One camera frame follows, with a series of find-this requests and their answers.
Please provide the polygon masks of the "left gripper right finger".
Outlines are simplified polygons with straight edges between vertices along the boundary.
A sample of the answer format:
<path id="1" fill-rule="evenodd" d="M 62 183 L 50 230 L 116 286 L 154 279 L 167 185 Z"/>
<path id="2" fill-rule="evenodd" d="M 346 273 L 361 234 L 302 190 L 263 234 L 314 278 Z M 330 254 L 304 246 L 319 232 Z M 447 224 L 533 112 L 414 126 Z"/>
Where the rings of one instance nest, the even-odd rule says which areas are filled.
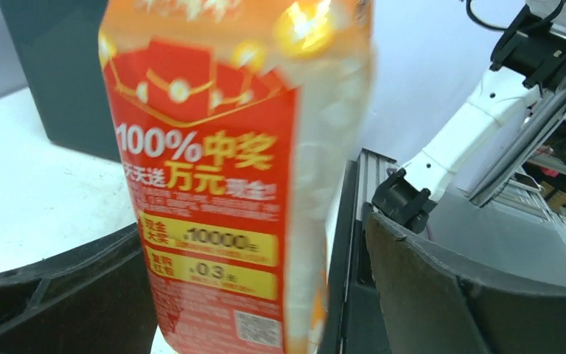
<path id="1" fill-rule="evenodd" d="M 393 353 L 566 353 L 566 287 L 475 262 L 373 212 L 371 270 Z"/>

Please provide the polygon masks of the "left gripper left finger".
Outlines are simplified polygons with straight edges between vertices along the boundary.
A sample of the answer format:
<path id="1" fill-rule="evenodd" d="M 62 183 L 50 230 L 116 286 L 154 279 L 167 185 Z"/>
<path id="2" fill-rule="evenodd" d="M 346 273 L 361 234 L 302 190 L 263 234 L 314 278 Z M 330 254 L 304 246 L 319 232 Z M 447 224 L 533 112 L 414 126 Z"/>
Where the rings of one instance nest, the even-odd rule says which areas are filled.
<path id="1" fill-rule="evenodd" d="M 0 353 L 145 354 L 157 326 L 136 225 L 0 273 Z"/>

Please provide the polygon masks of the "orange label crushed bottle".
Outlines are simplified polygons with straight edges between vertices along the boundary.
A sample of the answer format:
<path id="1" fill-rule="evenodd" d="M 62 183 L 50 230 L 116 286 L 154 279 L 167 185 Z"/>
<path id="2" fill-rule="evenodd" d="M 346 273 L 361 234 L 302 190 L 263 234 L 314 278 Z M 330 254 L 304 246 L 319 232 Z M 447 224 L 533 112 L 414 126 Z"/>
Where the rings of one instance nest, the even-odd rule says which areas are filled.
<path id="1" fill-rule="evenodd" d="M 325 223 L 372 87 L 372 1 L 110 1 L 99 61 L 158 326 L 315 353 Z"/>

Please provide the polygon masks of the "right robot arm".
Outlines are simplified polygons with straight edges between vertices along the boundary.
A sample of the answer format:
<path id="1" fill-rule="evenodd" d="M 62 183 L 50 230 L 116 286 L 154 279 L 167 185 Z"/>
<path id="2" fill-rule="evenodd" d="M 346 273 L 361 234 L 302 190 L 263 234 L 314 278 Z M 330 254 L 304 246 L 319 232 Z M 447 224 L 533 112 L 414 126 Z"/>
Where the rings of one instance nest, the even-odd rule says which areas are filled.
<path id="1" fill-rule="evenodd" d="M 550 122 L 566 106 L 566 1 L 527 1 L 501 29 L 489 68 L 444 127 L 376 189 L 373 207 L 422 232 L 459 170 L 515 117 Z"/>

